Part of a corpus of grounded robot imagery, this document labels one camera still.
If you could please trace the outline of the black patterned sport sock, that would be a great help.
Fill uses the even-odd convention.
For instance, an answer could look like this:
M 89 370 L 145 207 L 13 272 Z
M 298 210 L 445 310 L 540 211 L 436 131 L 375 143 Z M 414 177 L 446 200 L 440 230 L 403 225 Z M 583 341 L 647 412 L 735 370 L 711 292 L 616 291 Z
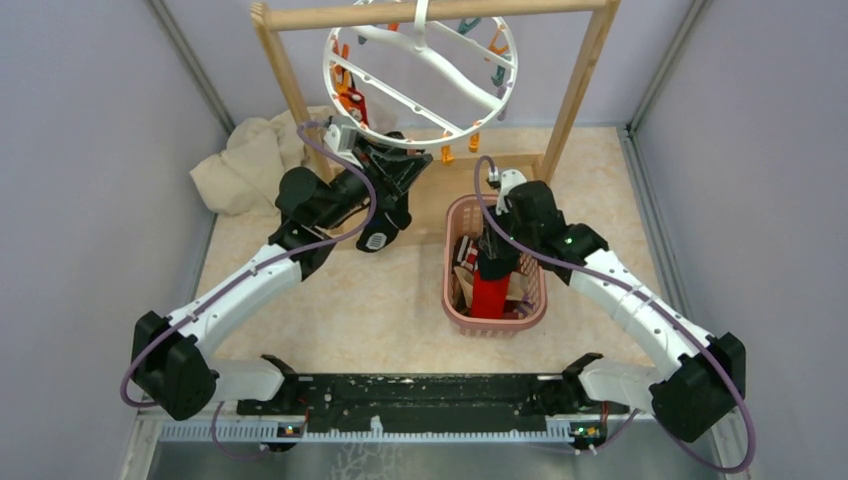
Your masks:
M 395 241 L 411 222 L 408 194 L 395 199 L 379 198 L 376 212 L 362 230 L 355 247 L 361 252 L 376 253 Z

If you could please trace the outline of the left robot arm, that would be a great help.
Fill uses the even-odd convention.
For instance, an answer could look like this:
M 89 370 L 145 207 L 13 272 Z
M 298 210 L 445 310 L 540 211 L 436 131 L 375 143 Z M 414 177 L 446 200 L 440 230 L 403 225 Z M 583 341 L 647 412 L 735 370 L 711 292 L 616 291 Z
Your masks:
M 297 375 L 282 360 L 217 361 L 215 352 L 258 310 L 314 274 L 347 238 L 329 231 L 354 214 L 366 213 L 352 232 L 358 249 L 373 253 L 391 243 L 411 222 L 410 187 L 433 161 L 422 149 L 360 134 L 337 155 L 342 170 L 329 182 L 307 167 L 283 174 L 275 201 L 281 224 L 244 266 L 169 315 L 150 311 L 136 322 L 124 384 L 134 382 L 176 421 L 229 401 L 263 402 L 277 414 L 297 406 Z

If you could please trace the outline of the plain red sock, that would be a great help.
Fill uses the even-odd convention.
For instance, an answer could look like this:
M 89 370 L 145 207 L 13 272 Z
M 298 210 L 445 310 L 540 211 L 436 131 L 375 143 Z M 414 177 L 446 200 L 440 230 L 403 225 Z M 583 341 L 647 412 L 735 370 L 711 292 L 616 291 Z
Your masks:
M 510 276 L 497 279 L 483 278 L 474 273 L 470 316 L 483 319 L 501 319 L 507 302 Z

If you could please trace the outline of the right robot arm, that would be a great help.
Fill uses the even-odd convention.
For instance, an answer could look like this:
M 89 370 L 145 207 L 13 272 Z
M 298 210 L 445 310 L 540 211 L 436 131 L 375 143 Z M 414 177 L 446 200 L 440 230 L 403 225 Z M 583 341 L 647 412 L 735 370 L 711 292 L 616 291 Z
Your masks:
M 546 183 L 503 189 L 496 221 L 511 239 L 545 255 L 542 267 L 594 301 L 652 362 L 646 367 L 584 355 L 566 370 L 563 398 L 569 408 L 588 412 L 599 401 L 627 405 L 692 443 L 745 395 L 744 344 L 732 333 L 713 335 L 671 309 L 591 227 L 565 221 Z

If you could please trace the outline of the pink plastic laundry basket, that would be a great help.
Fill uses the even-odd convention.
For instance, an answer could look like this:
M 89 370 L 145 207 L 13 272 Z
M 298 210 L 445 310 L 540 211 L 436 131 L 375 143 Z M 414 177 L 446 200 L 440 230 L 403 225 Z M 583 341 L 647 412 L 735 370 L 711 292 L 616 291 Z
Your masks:
M 474 195 L 448 207 L 442 273 L 442 308 L 459 333 L 472 337 L 513 337 L 539 324 L 548 309 L 545 274 L 537 260 L 514 249 L 491 274 L 479 273 L 486 233 Z

